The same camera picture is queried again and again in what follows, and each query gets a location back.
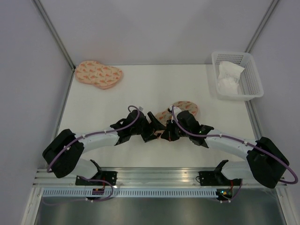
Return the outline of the floral mesh laundry bag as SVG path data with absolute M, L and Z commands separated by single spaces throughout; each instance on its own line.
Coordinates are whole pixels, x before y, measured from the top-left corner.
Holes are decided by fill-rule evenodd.
M 189 111 L 190 114 L 192 114 L 194 117 L 197 115 L 198 113 L 198 106 L 197 104 L 190 102 L 190 101 L 178 101 L 173 103 L 172 105 L 179 107 L 182 112 L 183 111 Z M 168 112 L 168 108 L 165 109 L 162 112 L 158 112 L 155 117 L 164 125 L 166 126 L 166 123 L 168 120 L 171 120 L 172 115 Z M 154 135 L 157 138 L 161 138 L 162 133 L 164 132 L 164 130 L 162 131 L 156 131 L 154 133 Z

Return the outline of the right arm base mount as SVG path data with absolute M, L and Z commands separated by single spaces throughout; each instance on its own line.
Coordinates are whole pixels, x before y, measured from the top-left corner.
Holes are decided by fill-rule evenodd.
M 234 187 L 241 184 L 241 179 L 229 180 L 221 172 L 214 171 L 199 171 L 195 179 L 201 186 Z

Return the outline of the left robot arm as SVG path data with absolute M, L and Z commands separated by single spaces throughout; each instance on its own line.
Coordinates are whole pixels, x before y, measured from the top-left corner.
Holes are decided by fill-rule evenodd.
M 53 173 L 57 178 L 69 174 L 83 176 L 91 185 L 96 186 L 102 181 L 102 173 L 93 160 L 81 158 L 83 153 L 123 144 L 134 135 L 139 135 L 144 142 L 149 142 L 157 138 L 157 132 L 165 129 L 166 126 L 151 112 L 144 115 L 139 109 L 134 109 L 126 118 L 101 131 L 74 133 L 69 128 L 64 129 L 46 147 L 42 155 L 48 164 L 48 173 Z

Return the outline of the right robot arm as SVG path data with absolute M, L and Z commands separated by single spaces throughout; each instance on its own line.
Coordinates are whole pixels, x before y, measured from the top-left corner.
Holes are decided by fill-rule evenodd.
M 171 118 L 167 120 L 162 139 L 174 142 L 181 137 L 205 148 L 221 150 L 241 158 L 240 162 L 223 160 L 214 171 L 214 180 L 225 185 L 234 179 L 254 179 L 267 188 L 275 188 L 289 167 L 289 161 L 267 138 L 242 139 L 222 133 L 214 127 L 201 125 L 189 111 L 171 106 Z

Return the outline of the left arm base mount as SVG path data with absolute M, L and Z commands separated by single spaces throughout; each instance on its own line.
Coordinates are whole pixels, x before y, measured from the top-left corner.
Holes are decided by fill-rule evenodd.
M 90 179 L 77 176 L 75 185 L 92 188 L 92 195 L 108 195 L 111 193 L 111 187 L 108 185 L 108 183 L 114 186 L 116 184 L 116 180 L 116 171 L 103 171 L 98 172 Z

